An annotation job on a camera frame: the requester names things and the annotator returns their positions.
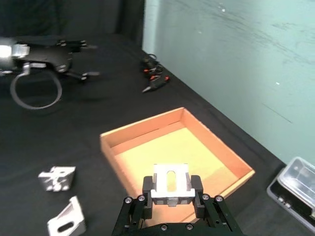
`clear plastic box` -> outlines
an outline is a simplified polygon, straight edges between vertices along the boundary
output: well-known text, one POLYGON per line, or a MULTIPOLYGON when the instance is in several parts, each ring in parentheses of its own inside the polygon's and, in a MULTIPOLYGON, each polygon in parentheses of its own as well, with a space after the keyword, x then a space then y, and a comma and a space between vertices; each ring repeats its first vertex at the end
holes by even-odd
POLYGON ((315 219, 315 166, 301 157, 295 157, 277 180, 312 209, 312 217, 315 219))

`light green wall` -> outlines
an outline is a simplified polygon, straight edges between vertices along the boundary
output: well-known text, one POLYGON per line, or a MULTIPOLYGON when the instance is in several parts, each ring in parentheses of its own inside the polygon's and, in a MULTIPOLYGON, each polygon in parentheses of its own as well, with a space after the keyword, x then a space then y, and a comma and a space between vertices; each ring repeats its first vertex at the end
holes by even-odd
POLYGON ((315 164, 315 0, 147 0, 143 48, 279 159, 315 164))

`electrical wire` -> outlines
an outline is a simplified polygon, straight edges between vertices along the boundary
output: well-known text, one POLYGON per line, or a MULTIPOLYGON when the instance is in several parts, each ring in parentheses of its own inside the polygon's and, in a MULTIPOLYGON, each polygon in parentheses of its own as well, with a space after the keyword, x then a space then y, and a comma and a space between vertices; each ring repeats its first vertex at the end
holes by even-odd
POLYGON ((50 74, 52 80, 55 82, 55 84, 56 84, 56 86, 57 86, 57 97, 56 97, 56 99, 55 99, 52 103, 50 103, 50 104, 48 104, 48 105, 45 105, 45 106, 41 106, 41 107, 34 107, 34 106, 31 106, 31 105, 26 104, 25 102, 23 102, 23 101, 19 98, 19 96, 18 96, 18 94, 17 94, 17 92, 16 92, 16 84, 17 84, 17 81, 18 81, 21 77, 27 75, 27 74, 25 74, 25 73, 21 73, 21 74, 17 75, 17 76, 12 80, 11 85, 10 85, 10 93, 11 93, 11 96, 12 96, 13 100, 14 100, 19 106, 21 106, 21 107, 23 107, 23 108, 25 108, 25 109, 28 109, 28 110, 41 110, 41 109, 45 109, 45 108, 48 108, 48 107, 53 106, 54 104, 56 104, 56 103, 60 100, 60 98, 61 98, 61 96, 62 96, 62 94, 63 94, 63 88, 62 88, 62 86, 61 86, 61 83, 60 83, 59 79, 57 78, 56 74, 55 74, 53 71, 46 70, 46 72, 47 72, 48 74, 50 74))

